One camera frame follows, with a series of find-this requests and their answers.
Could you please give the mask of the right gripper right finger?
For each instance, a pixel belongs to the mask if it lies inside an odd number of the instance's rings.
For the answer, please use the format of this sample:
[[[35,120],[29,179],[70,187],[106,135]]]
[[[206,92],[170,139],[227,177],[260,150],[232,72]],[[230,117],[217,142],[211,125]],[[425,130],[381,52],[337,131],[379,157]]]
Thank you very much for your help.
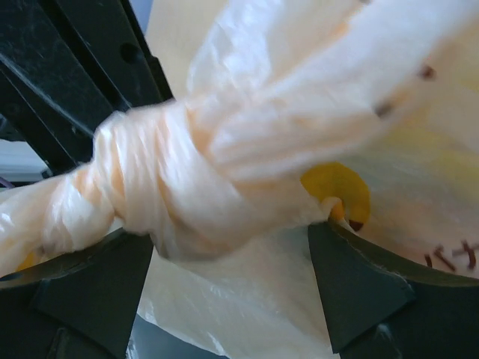
[[[308,244],[332,351],[341,358],[477,358],[478,280],[432,269],[338,224]]]

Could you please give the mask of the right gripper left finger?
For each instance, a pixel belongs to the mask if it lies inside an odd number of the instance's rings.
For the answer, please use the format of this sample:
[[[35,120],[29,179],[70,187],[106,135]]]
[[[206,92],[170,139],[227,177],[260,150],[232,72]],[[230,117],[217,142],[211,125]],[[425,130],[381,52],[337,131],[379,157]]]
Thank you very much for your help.
[[[2,358],[124,358],[153,245],[116,230],[1,277]]]

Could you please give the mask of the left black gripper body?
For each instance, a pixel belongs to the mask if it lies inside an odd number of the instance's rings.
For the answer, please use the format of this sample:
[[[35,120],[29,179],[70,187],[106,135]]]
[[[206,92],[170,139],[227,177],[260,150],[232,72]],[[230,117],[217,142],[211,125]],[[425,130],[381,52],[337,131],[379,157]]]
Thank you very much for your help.
[[[1,116],[44,177],[88,162],[111,113],[171,98],[128,1],[1,3]]]

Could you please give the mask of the banana print plastic bag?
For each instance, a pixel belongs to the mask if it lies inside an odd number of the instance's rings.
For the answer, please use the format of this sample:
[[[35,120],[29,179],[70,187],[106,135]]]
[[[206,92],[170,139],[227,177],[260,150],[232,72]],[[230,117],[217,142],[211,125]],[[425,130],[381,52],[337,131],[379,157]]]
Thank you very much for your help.
[[[306,227],[334,205],[423,266],[478,228],[476,1],[232,1],[185,99],[111,115],[90,163],[1,198],[1,272],[98,243],[165,252],[140,312],[234,358],[330,358]]]

